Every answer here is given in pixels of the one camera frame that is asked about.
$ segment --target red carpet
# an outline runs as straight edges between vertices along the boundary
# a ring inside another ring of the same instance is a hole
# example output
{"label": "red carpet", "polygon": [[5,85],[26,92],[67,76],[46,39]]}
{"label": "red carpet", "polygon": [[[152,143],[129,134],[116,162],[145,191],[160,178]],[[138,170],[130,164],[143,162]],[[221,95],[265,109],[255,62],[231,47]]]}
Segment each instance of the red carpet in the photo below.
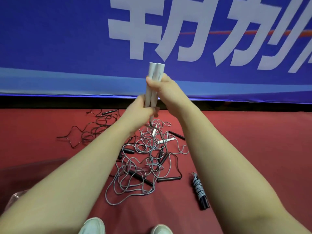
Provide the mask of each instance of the red carpet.
{"label": "red carpet", "polygon": [[[75,155],[83,145],[72,149],[56,137],[66,135],[72,125],[83,128],[94,121],[86,111],[0,110],[0,169]],[[270,182],[286,209],[312,231],[312,114],[204,113]],[[178,121],[167,111],[161,111],[159,119],[171,122],[170,130],[182,133]],[[71,135],[73,143],[79,141],[79,136],[77,131]],[[169,150],[176,150],[176,144],[171,144]],[[212,209],[199,210],[190,186],[190,173],[195,168],[189,155],[179,155],[179,167],[183,178],[157,184],[151,195],[131,197],[112,207],[102,193],[91,216],[104,220],[107,234],[144,234],[159,223],[178,234],[222,233]],[[115,202],[121,198],[112,191],[108,196]]]}

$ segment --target chinese character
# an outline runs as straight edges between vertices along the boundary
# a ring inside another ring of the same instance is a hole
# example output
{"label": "chinese character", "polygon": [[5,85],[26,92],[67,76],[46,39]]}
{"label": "chinese character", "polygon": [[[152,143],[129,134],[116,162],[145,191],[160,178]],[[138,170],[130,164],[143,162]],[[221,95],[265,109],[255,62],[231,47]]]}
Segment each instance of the chinese character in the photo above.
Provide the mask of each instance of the chinese character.
{"label": "chinese character", "polygon": [[261,0],[233,0],[228,19],[237,23],[225,42],[213,53],[216,66],[220,65],[235,49],[250,23],[260,27],[248,49],[234,50],[231,66],[249,63],[259,51],[281,8],[262,4]]}
{"label": "chinese character", "polygon": [[197,61],[204,51],[210,26],[219,0],[173,0],[170,16],[163,38],[155,49],[165,61],[171,53],[180,34],[184,20],[197,22],[197,29],[191,47],[179,47],[178,61]]}
{"label": "chinese character", "polygon": [[165,0],[111,0],[111,7],[130,11],[130,21],[108,19],[111,39],[130,41],[130,59],[143,60],[144,43],[160,43],[162,26],[145,24],[145,14],[162,15]]}
{"label": "chinese character", "polygon": [[[282,29],[281,31],[285,31],[285,29],[289,25],[294,13],[298,10],[298,7],[296,7],[296,8],[294,7],[294,10],[292,11],[292,12],[294,12],[293,14],[287,13],[287,10],[285,11],[285,14],[283,15],[283,17],[280,21],[281,25],[283,25],[283,27],[281,28]],[[284,16],[287,16],[287,14],[290,15],[290,18],[286,17],[287,18],[287,20],[285,20],[286,23],[283,23],[282,20],[283,20]],[[290,34],[288,35],[287,39],[285,40],[283,46],[280,48],[279,52],[275,56],[262,56],[261,61],[260,61],[259,66],[258,66],[258,70],[272,70],[272,69],[276,68],[284,60],[284,58],[288,54],[289,50],[294,45],[294,43],[297,40],[297,38],[299,37],[299,35],[302,33],[302,31],[306,27],[306,25],[309,22],[309,20],[311,19],[311,17],[312,17],[312,0],[310,0],[310,2],[307,4],[305,10],[302,12],[300,18],[298,19],[294,28],[291,30]],[[279,39],[280,39],[280,37],[277,38],[276,40],[272,40],[272,41],[270,39],[269,44],[277,44]],[[290,68],[290,70],[288,72],[289,73],[296,73],[297,70],[302,66],[303,62],[309,57],[311,51],[312,51],[312,41],[310,40],[310,42],[307,44],[305,49],[299,55],[298,59],[294,62],[294,64],[292,65],[292,67]]]}

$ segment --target shoe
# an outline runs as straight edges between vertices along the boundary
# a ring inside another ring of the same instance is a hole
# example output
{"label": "shoe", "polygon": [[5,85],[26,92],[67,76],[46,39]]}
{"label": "shoe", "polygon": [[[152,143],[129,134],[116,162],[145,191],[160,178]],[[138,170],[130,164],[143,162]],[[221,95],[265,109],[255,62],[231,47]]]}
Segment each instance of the shoe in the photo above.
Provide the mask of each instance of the shoe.
{"label": "shoe", "polygon": [[83,224],[79,234],[105,234],[104,223],[98,217],[89,218]]}
{"label": "shoe", "polygon": [[158,224],[152,229],[151,234],[173,234],[173,232],[166,225]]}

